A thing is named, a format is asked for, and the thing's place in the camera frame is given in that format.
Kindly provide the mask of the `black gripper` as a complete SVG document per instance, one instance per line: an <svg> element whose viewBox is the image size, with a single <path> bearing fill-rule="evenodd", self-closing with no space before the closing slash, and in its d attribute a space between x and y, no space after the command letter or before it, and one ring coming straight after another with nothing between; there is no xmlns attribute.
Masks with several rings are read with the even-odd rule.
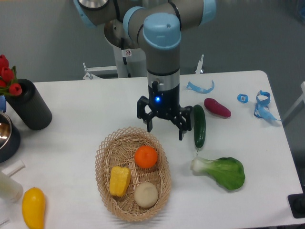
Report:
<svg viewBox="0 0 305 229"><path fill-rule="evenodd" d="M147 132L153 128L154 117L169 120L179 129L179 140L193 127L193 107L180 106L180 86L160 90L161 84L153 81L148 87L149 97L141 96L137 102L137 117L146 124Z"/></svg>

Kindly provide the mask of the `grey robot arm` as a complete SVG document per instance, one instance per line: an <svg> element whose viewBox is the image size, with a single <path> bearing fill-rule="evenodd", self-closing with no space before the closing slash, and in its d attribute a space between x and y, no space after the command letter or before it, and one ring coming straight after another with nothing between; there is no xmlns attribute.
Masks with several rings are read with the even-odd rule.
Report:
<svg viewBox="0 0 305 229"><path fill-rule="evenodd" d="M97 26L119 20L125 34L146 58L148 97L137 102L137 117L153 127L153 118L171 121L179 137L193 127L193 108L180 106L181 32L214 19L214 0L169 0L144 8L139 0L77 0L83 21Z"/></svg>

